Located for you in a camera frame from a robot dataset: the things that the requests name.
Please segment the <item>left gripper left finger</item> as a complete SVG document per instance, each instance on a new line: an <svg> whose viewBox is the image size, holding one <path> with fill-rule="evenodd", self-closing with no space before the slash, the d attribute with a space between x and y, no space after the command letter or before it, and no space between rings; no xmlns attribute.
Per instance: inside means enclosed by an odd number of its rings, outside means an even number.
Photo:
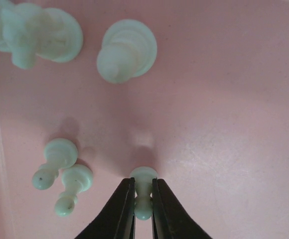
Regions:
<svg viewBox="0 0 289 239"><path fill-rule="evenodd" d="M134 239L135 192L135 179L123 179L101 212L76 239Z"/></svg>

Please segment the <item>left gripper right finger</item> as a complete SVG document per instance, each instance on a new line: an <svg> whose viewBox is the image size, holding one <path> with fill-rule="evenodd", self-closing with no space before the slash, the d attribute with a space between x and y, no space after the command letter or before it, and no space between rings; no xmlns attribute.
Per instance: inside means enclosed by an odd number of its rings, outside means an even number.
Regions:
<svg viewBox="0 0 289 239"><path fill-rule="evenodd" d="M209 234L186 212L163 179L152 180L154 239L208 239Z"/></svg>

